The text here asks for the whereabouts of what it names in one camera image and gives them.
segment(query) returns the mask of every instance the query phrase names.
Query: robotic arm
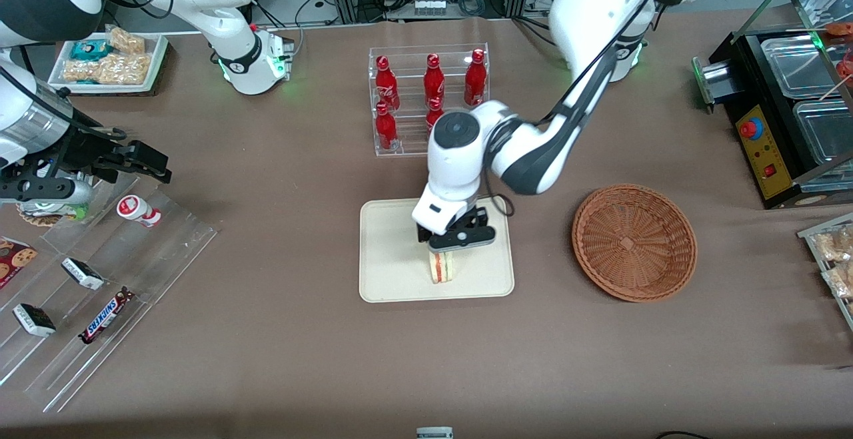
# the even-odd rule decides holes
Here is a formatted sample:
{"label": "robotic arm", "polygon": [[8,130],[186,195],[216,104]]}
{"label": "robotic arm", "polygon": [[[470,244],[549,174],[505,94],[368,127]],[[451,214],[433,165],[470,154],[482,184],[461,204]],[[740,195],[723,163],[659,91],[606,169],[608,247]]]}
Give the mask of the robotic arm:
{"label": "robotic arm", "polygon": [[624,77],[639,53],[655,2],[692,0],[554,0],[552,37],[575,82],[545,120],[527,123],[508,106],[489,101],[443,115],[429,139],[429,182],[412,219],[433,252],[490,244],[485,208],[475,202],[485,169],[517,194],[542,194],[557,181],[575,140],[607,82]]}

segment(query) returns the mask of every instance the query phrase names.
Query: coca-cola bottle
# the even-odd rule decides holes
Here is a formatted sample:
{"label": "coca-cola bottle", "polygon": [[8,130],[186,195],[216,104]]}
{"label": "coca-cola bottle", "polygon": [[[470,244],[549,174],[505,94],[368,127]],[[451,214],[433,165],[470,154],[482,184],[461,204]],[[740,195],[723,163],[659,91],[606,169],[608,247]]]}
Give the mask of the coca-cola bottle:
{"label": "coca-cola bottle", "polygon": [[471,65],[468,66],[468,71],[465,73],[465,104],[476,106],[482,102],[482,96],[485,93],[485,80],[488,73],[485,71],[485,65],[482,60],[485,58],[485,53],[482,49],[475,49],[471,53]]}
{"label": "coca-cola bottle", "polygon": [[426,58],[426,75],[424,75],[424,104],[429,104],[430,98],[441,98],[444,101],[444,73],[438,65],[438,54],[430,53]]}
{"label": "coca-cola bottle", "polygon": [[429,136],[429,133],[432,132],[432,127],[435,126],[438,118],[444,114],[444,111],[441,110],[442,106],[444,106],[444,100],[441,98],[430,98],[427,107],[429,111],[426,112],[426,135]]}
{"label": "coca-cola bottle", "polygon": [[380,56],[376,59],[376,92],[379,99],[391,106],[394,111],[400,108],[400,93],[397,92],[397,77],[388,65],[388,57]]}
{"label": "coca-cola bottle", "polygon": [[395,151],[400,147],[397,139],[397,122],[388,112],[387,103],[376,105],[376,133],[379,135],[379,145],[385,151]]}

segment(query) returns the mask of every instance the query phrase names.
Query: wicker basket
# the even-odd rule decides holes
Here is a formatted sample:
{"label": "wicker basket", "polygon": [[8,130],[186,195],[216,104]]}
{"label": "wicker basket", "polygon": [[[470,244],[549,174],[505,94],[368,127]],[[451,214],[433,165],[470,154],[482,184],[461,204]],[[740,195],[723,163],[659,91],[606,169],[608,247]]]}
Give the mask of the wicker basket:
{"label": "wicker basket", "polygon": [[646,187],[590,194],[575,213],[572,246],[601,289],[631,302],[667,299],[696,268],[696,236],[682,211]]}

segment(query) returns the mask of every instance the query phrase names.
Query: clear acrylic shelf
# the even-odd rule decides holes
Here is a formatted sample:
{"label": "clear acrylic shelf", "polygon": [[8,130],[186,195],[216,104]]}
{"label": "clear acrylic shelf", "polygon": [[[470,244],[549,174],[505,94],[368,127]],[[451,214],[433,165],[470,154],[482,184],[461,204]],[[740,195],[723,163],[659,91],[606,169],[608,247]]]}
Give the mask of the clear acrylic shelf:
{"label": "clear acrylic shelf", "polygon": [[[374,132],[376,156],[417,155],[427,153],[427,106],[424,102],[423,77],[426,73],[427,55],[438,54],[441,71],[444,73],[444,111],[451,109],[471,109],[465,104],[465,73],[471,63],[471,53],[475,48],[485,51],[484,65],[487,72],[490,56],[488,43],[462,45],[415,45],[414,47],[372,47],[368,58],[368,88],[371,94],[371,127]],[[379,94],[376,91],[376,57],[387,56],[391,71],[397,77],[400,94],[400,109],[393,112],[397,120],[397,136],[400,145],[395,151],[385,151],[380,147],[376,135],[376,104]],[[488,84],[485,83],[484,101],[488,101]]]}
{"label": "clear acrylic shelf", "polygon": [[[37,273],[0,310],[3,381],[13,373],[23,376],[30,384],[25,392],[45,412],[64,408],[217,233],[160,191],[146,197],[163,215],[148,229],[109,214],[119,197],[93,221],[97,227],[88,227],[81,238],[68,238],[73,244],[40,238],[34,244],[39,256],[24,269]],[[86,262],[106,283],[98,290],[77,284],[61,267],[68,256]],[[122,286],[136,296],[92,344],[83,344],[77,335]],[[48,338],[25,332],[11,312],[20,302],[45,309],[56,332]]]}

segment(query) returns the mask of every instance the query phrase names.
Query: plastic packaging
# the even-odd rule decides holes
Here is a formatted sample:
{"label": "plastic packaging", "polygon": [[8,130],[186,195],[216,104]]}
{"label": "plastic packaging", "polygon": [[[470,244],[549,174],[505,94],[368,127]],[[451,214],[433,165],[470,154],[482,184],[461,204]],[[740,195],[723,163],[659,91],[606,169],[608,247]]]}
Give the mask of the plastic packaging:
{"label": "plastic packaging", "polygon": [[100,84],[143,84],[149,74],[151,57],[147,54],[109,54],[101,59]]}
{"label": "plastic packaging", "polygon": [[814,241],[814,250],[823,260],[834,260],[834,262],[850,260],[850,253],[838,248],[840,245],[836,244],[831,232],[819,232],[811,236],[811,239]]}
{"label": "plastic packaging", "polygon": [[822,272],[822,274],[835,296],[841,299],[853,297],[853,294],[850,293],[850,276],[846,266],[835,266],[826,272]]}
{"label": "plastic packaging", "polygon": [[476,106],[482,102],[485,92],[485,81],[488,77],[485,65],[482,64],[484,59],[485,52],[482,49],[475,49],[471,53],[471,65],[468,66],[468,71],[465,73],[466,105]]}
{"label": "plastic packaging", "polygon": [[400,141],[397,139],[397,122],[388,109],[387,103],[376,105],[376,132],[382,149],[393,151],[399,147]]}
{"label": "plastic packaging", "polygon": [[438,121],[438,118],[444,114],[442,111],[442,106],[444,106],[444,101],[441,98],[430,98],[429,104],[427,107],[429,108],[429,112],[426,114],[426,135],[429,136],[429,133],[432,132],[432,127],[435,126],[435,123]]}
{"label": "plastic packaging", "polygon": [[121,27],[115,24],[107,24],[104,29],[107,32],[107,39],[112,47],[127,54],[144,54],[145,39],[140,36],[132,35]]}
{"label": "plastic packaging", "polygon": [[424,74],[424,104],[429,104],[430,98],[441,98],[444,101],[444,73],[441,72],[438,54],[426,56],[426,74]]}
{"label": "plastic packaging", "polygon": [[101,64],[97,61],[78,61],[69,59],[62,68],[62,79],[65,81],[97,81],[101,75]]}
{"label": "plastic packaging", "polygon": [[119,200],[115,211],[120,217],[137,221],[145,227],[154,227],[163,218],[159,209],[152,208],[144,199],[135,194],[129,194]]}
{"label": "plastic packaging", "polygon": [[379,94],[381,101],[397,111],[400,109],[400,93],[397,90],[397,77],[391,71],[388,57],[377,57],[376,68],[379,70],[376,73],[376,93]]}

